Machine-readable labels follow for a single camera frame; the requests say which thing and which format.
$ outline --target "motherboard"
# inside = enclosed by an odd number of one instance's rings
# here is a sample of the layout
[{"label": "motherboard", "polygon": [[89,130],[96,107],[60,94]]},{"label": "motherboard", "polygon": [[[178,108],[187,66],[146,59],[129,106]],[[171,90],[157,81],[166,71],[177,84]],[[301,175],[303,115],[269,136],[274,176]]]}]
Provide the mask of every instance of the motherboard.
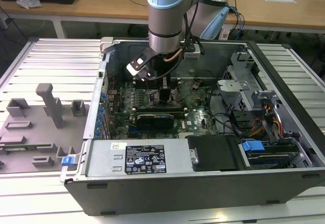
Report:
[{"label": "motherboard", "polygon": [[178,81],[170,99],[161,101],[158,89],[144,83],[124,83],[108,91],[111,139],[177,139],[217,134],[207,110],[210,86],[198,80]]}]

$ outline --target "blue cable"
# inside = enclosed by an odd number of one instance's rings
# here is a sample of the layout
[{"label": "blue cable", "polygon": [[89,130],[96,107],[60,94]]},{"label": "blue cable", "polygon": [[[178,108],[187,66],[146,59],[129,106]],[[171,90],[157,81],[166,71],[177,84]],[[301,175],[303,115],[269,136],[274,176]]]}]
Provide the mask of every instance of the blue cable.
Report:
[{"label": "blue cable", "polygon": [[235,8],[235,7],[232,7],[232,6],[229,6],[229,5],[227,5],[227,6],[228,6],[228,8],[231,9],[231,10],[235,13],[235,15],[239,18],[239,26],[240,26],[240,28],[239,28],[239,33],[238,33],[237,36],[236,36],[236,40],[238,40],[239,37],[240,37],[240,33],[243,31],[244,23],[243,23],[243,21],[242,21],[241,14],[236,10],[236,8]]}]

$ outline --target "floor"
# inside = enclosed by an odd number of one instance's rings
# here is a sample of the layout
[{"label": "floor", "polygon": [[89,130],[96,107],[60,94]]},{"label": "floor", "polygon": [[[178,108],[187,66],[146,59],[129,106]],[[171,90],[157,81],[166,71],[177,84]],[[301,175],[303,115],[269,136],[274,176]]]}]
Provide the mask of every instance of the floor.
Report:
[{"label": "floor", "polygon": [[[0,76],[6,71],[27,41],[13,22],[9,20],[7,22],[9,28],[3,30],[0,34]],[[50,21],[15,19],[14,22],[27,37],[56,38],[54,27]],[[99,30],[96,28],[95,23],[89,22],[64,22],[63,26],[69,38],[129,37],[127,33],[129,24],[100,23]],[[237,33],[237,30],[234,31],[229,39],[235,39]],[[135,25],[132,27],[130,34],[132,37],[144,38],[148,34],[148,27],[146,25]],[[270,41],[270,36],[271,33],[268,31],[245,30],[241,40],[252,40],[257,43],[289,44],[308,65],[314,61],[312,68],[318,74],[320,73],[324,63],[317,55],[320,53],[320,48],[324,48],[325,36],[319,39],[315,34],[292,33],[290,37],[287,37],[286,33],[280,33],[275,42]]]}]

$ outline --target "wire bundle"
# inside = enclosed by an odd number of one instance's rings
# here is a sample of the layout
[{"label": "wire bundle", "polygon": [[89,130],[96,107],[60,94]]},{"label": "wire bundle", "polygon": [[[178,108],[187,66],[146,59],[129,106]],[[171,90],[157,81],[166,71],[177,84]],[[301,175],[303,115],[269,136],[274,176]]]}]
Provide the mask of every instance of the wire bundle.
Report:
[{"label": "wire bundle", "polygon": [[241,13],[238,12],[238,9],[237,9],[237,0],[235,0],[235,6],[234,7],[233,6],[230,6],[228,4],[227,4],[227,7],[230,10],[232,10],[233,13],[235,13],[236,19],[237,19],[236,24],[235,24],[235,27],[230,31],[229,34],[231,34],[236,29],[236,27],[237,27],[237,25],[239,23],[240,29],[239,29],[239,32],[238,32],[238,34],[236,36],[236,40],[238,40],[240,38],[240,34],[242,33],[242,31],[244,29],[244,26],[245,26],[245,18],[244,18],[244,15],[243,14],[241,14]]}]

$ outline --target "green circuit board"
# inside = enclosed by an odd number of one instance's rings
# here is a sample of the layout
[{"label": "green circuit board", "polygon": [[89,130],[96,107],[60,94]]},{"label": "green circuit board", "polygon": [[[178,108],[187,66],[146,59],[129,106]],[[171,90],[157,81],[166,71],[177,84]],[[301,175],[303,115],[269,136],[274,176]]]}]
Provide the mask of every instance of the green circuit board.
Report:
[{"label": "green circuit board", "polygon": [[112,139],[176,139],[188,135],[217,134],[216,126],[205,108],[210,87],[194,85],[194,81],[186,81],[177,89],[172,89],[171,99],[167,101],[171,108],[187,108],[184,117],[175,118],[172,129],[147,132],[137,129],[136,117],[140,113],[133,111],[133,108],[145,111],[161,103],[158,90],[136,89],[131,83],[124,84],[119,90],[121,109],[114,113],[115,132]]}]

